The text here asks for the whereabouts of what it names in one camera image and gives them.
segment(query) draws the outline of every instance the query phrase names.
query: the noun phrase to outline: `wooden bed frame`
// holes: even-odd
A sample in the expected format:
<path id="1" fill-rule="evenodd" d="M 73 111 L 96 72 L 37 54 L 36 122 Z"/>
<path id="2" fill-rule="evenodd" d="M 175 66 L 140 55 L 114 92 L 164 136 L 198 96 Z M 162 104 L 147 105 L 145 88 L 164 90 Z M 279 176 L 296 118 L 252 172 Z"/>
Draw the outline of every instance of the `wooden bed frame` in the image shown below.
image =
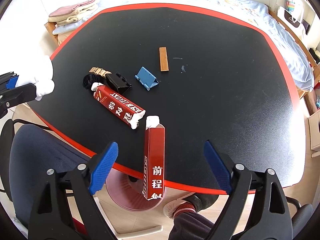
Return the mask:
<path id="1" fill-rule="evenodd" d="M 314 58 L 312 57 L 312 55 L 310 54 L 310 52 L 308 51 L 308 49 L 303 45 L 302 41 L 297 37 L 297 35 L 284 23 L 283 20 L 281 20 L 277 14 L 271 10 L 269 10 L 269 14 L 279 23 L 281 24 L 287 32 L 289 32 L 291 34 L 291 36 L 295 39 L 295 42 L 301 47 L 301 49 L 303 50 L 303 52 L 306 54 L 308 61 L 310 62 L 310 65 L 313 69 L 313 76 L 315 79 L 315 85 L 320 81 L 320 66 L 318 66 L 314 60 Z M 48 33 L 50 34 L 50 36 L 52 37 L 53 41 L 55 42 L 55 44 L 58 46 L 58 35 L 53 35 L 52 31 L 56 28 L 55 27 L 56 23 L 49 23 L 47 22 L 44 26 L 46 27 L 46 29 L 48 30 Z M 301 89 L 297 88 L 298 90 L 298 94 L 299 94 L 299 98 L 304 97 L 307 92 L 302 91 Z"/>

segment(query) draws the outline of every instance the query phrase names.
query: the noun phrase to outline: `red sock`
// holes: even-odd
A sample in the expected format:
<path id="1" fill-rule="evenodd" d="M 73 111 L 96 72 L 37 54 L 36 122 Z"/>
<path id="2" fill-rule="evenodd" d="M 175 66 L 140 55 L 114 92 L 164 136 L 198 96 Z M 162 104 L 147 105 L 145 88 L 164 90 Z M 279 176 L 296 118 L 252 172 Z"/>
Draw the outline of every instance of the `red sock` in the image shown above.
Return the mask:
<path id="1" fill-rule="evenodd" d="M 191 203 L 185 202 L 185 203 L 181 204 L 180 206 L 178 206 L 177 210 L 173 214 L 173 218 L 175 218 L 179 214 L 185 213 L 185 212 L 194 212 L 195 213 L 196 210 L 195 210 L 195 207 Z"/>

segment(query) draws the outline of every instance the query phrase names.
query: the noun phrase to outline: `blue plastic object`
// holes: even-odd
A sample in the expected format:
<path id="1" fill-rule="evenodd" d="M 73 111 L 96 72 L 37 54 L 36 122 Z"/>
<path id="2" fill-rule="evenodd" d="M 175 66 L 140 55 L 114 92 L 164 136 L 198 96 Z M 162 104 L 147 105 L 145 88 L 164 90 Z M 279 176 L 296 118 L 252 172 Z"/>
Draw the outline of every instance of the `blue plastic object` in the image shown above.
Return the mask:
<path id="1" fill-rule="evenodd" d="M 7 82 L 6 84 L 6 89 L 13 89 L 16 87 L 16 83 L 17 83 L 17 80 L 18 80 L 18 77 L 19 76 L 15 76 L 15 77 L 12 77 L 9 79 L 9 81 Z"/>
<path id="2" fill-rule="evenodd" d="M 148 91 L 150 88 L 159 84 L 157 78 L 152 75 L 145 67 L 142 67 L 137 75 L 134 76 Z"/>
<path id="3" fill-rule="evenodd" d="M 117 157 L 118 144 L 113 142 L 97 164 L 94 171 L 91 172 L 91 183 L 88 188 L 91 195 L 94 195 L 97 191 L 102 189 L 102 186 L 106 182 L 106 178 Z"/>
<path id="4" fill-rule="evenodd" d="M 224 190 L 229 195 L 232 191 L 231 174 L 210 141 L 204 143 L 204 156 L 210 165 L 220 189 Z"/>

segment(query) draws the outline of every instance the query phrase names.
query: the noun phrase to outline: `red box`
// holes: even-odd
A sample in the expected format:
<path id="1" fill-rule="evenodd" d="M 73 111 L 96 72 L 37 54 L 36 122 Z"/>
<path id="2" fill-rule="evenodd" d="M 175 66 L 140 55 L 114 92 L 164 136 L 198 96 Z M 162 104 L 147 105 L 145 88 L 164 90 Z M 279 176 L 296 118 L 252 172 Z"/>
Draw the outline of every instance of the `red box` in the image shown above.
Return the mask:
<path id="1" fill-rule="evenodd" d="M 93 97 L 132 129 L 138 127 L 139 120 L 146 112 L 140 106 L 137 106 L 124 96 L 118 95 L 105 85 L 99 85 Z"/>
<path id="2" fill-rule="evenodd" d="M 149 120 L 157 119 L 153 124 Z M 163 198 L 164 193 L 165 128 L 158 116 L 147 117 L 144 141 L 144 168 L 142 194 L 147 200 Z"/>

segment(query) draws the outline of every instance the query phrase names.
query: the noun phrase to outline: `metal bolt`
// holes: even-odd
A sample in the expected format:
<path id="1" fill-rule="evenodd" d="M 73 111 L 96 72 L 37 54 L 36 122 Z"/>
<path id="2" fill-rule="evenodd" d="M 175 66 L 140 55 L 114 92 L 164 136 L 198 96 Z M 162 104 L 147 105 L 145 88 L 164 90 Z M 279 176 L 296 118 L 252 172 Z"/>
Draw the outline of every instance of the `metal bolt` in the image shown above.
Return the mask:
<path id="1" fill-rule="evenodd" d="M 240 171 L 243 171 L 244 170 L 244 166 L 241 163 L 237 163 L 236 164 L 236 169 L 240 170 Z"/>
<path id="2" fill-rule="evenodd" d="M 267 169 L 267 172 L 270 174 L 270 175 L 275 175 L 276 172 L 273 170 L 273 169 Z"/>
<path id="3" fill-rule="evenodd" d="M 87 167 L 87 165 L 85 165 L 84 163 L 79 164 L 78 165 L 78 170 L 83 171 L 86 167 Z"/>
<path id="4" fill-rule="evenodd" d="M 47 170 L 47 174 L 48 174 L 48 175 L 54 174 L 54 169 L 48 169 L 48 170 Z"/>

